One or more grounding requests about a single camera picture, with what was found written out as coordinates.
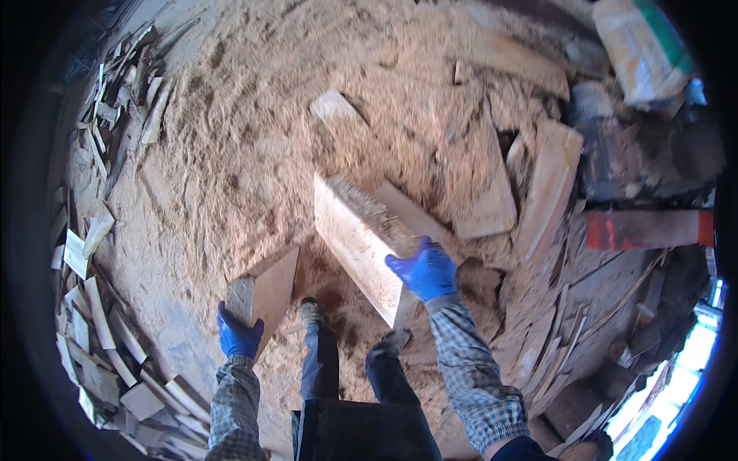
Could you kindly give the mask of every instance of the sawdust-covered floor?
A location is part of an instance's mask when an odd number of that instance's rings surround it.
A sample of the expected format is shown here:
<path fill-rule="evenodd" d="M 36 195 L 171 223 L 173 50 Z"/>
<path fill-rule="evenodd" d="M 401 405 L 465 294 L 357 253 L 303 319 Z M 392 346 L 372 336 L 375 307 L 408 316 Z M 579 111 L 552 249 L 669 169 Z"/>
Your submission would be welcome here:
<path fill-rule="evenodd" d="M 155 4 L 141 6 L 129 27 L 135 29 L 156 10 Z M 488 13 L 485 21 L 554 61 L 564 59 L 570 33 L 506 10 Z M 285 245 L 300 245 L 293 306 L 255 366 L 261 381 L 261 442 L 275 454 L 291 457 L 289 410 L 301 406 L 306 349 L 297 302 L 316 296 L 325 303 L 339 342 L 341 398 L 373 401 L 364 357 L 387 332 L 387 325 L 315 235 L 313 172 L 339 172 L 368 190 L 386 179 L 450 226 L 451 195 L 457 185 L 448 184 L 444 169 L 455 161 L 454 151 L 444 147 L 445 127 L 414 131 L 408 128 L 414 121 L 404 122 L 405 113 L 378 113 L 351 89 L 367 84 L 366 69 L 391 72 L 399 84 L 451 86 L 454 63 L 438 50 L 444 32 L 463 14 L 465 4 L 412 0 L 209 6 L 191 1 L 174 4 L 157 19 L 160 29 L 194 17 L 201 21 L 167 57 L 168 74 L 177 80 L 162 141 L 139 147 L 125 163 L 108 200 L 118 221 L 114 237 L 94 257 L 131 306 L 130 315 L 148 338 L 164 375 L 184 376 L 209 399 L 215 370 L 224 361 L 215 306 L 225 295 L 227 281 Z M 509 146 L 513 131 L 532 139 L 536 120 L 560 117 L 551 96 L 515 78 L 490 78 L 489 88 L 497 91 L 500 102 L 491 116 L 496 126 L 509 125 L 509 131 L 500 129 L 501 144 Z M 335 148 L 331 134 L 309 111 L 310 102 L 331 86 L 362 112 L 380 151 Z M 472 171 L 466 174 L 471 181 Z M 69 183 L 79 215 L 92 210 L 98 181 L 90 166 L 70 159 Z M 535 268 L 517 267 L 509 235 L 458 243 L 462 254 L 474 258 L 461 270 L 461 285 L 507 384 L 524 384 L 530 373 L 525 365 L 521 368 L 519 358 L 536 344 L 540 349 L 559 287 L 614 256 L 584 248 L 583 229 L 581 215 L 570 213 Z M 572 287 L 570 297 L 588 303 L 593 315 L 607 310 L 641 273 L 639 252 L 615 261 L 597 274 L 617 283 Z M 495 295 L 504 274 L 509 279 L 498 305 Z M 565 321 L 575 311 L 571 302 Z M 588 347 L 578 348 L 576 360 L 569 362 L 575 367 L 571 378 L 592 372 L 629 321 L 617 316 Z M 446 400 L 423 309 L 410 327 L 415 340 L 401 360 L 442 454 L 476 456 Z"/>

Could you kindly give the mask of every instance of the sawdust pile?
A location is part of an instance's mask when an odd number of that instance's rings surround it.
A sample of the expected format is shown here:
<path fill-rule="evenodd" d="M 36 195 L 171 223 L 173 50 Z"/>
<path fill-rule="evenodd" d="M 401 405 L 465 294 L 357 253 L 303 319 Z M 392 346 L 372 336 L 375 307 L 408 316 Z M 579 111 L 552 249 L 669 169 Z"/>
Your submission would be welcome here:
<path fill-rule="evenodd" d="M 442 53 L 453 14 L 438 13 L 449 5 L 276 1 L 223 8 L 199 54 L 177 73 L 162 141 L 126 162 L 109 200 L 119 222 L 115 241 L 96 256 L 157 345 L 164 372 L 182 374 L 210 397 L 223 360 L 214 309 L 227 281 L 285 245 L 301 245 L 294 298 L 325 303 L 339 341 L 340 397 L 373 401 L 364 357 L 387 326 L 315 235 L 313 172 L 341 173 L 365 190 L 388 180 L 450 228 L 455 187 L 486 175 L 475 179 L 473 168 L 446 174 L 458 160 L 449 137 L 463 139 L 491 117 L 499 131 L 521 132 L 533 150 L 536 121 L 560 117 L 555 100 L 493 73 L 476 78 L 484 90 L 453 86 L 455 62 Z M 561 58 L 565 36 L 504 11 L 497 20 Z M 339 148 L 342 141 L 310 113 L 310 103 L 331 86 L 370 126 L 372 149 Z M 418 106 L 415 95 L 427 91 L 432 97 L 423 99 L 433 106 Z M 452 113 L 460 117 L 450 133 Z M 70 168 L 84 212 L 95 183 L 84 165 Z M 458 245 L 476 258 L 460 269 L 458 284 L 483 338 L 514 334 L 497 306 L 500 274 L 489 268 L 517 264 L 509 237 Z M 456 436 L 461 426 L 442 392 L 424 309 L 410 328 L 415 337 L 401 357 L 410 383 L 437 438 L 444 431 Z M 293 306 L 255 368 L 268 448 L 290 452 L 288 412 L 301 405 L 305 352 Z M 508 361 L 517 357 L 511 354 Z M 508 361 L 501 364 L 509 372 Z"/>

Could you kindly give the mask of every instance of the blue rubber glove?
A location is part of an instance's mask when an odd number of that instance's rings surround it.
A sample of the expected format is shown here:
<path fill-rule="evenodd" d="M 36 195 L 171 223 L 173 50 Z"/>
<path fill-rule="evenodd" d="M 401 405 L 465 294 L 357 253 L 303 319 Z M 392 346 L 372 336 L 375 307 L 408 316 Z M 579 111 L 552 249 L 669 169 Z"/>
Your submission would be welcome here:
<path fill-rule="evenodd" d="M 401 260 L 388 254 L 384 262 L 423 302 L 456 293 L 456 265 L 441 244 L 433 243 L 426 235 L 420 237 L 420 247 L 413 257 Z"/>
<path fill-rule="evenodd" d="M 246 356 L 253 360 L 259 350 L 263 334 L 264 321 L 262 319 L 257 320 L 253 328 L 249 328 L 226 310 L 225 301 L 218 303 L 218 335 L 221 340 L 221 350 L 227 358 Z"/>

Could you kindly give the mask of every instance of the pile of boards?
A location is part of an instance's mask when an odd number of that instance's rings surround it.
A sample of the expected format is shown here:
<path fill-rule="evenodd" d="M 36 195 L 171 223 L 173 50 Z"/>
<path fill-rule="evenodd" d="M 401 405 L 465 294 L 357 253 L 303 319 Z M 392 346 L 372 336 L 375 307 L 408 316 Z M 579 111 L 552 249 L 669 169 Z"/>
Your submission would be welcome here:
<path fill-rule="evenodd" d="M 204 459 L 210 406 L 182 377 L 160 379 L 126 315 L 130 307 L 92 262 L 100 244 L 112 242 L 107 205 L 77 221 L 71 193 L 60 187 L 54 197 L 61 206 L 50 236 L 56 344 L 80 406 L 98 429 L 118 431 L 143 454 Z"/>
<path fill-rule="evenodd" d="M 144 24 L 107 51 L 96 68 L 77 119 L 72 154 L 94 165 L 103 199 L 110 196 L 129 153 L 139 144 L 159 141 L 175 81 L 165 78 L 163 57 L 193 24 L 163 40 L 153 22 Z"/>

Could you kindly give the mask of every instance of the plaid shirt sleeve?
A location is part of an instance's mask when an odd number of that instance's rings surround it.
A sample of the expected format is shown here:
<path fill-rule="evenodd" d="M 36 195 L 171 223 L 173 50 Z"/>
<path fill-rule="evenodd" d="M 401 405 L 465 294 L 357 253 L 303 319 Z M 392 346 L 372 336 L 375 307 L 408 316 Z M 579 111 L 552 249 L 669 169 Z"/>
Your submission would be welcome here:
<path fill-rule="evenodd" d="M 210 440 L 205 459 L 266 461 L 259 446 L 259 380 L 253 360 L 233 356 L 218 369 L 218 390 L 210 403 Z"/>
<path fill-rule="evenodd" d="M 431 299 L 426 307 L 449 403 L 474 448 L 484 455 L 500 440 L 530 436 L 523 395 L 503 386 L 500 367 L 459 294 Z"/>

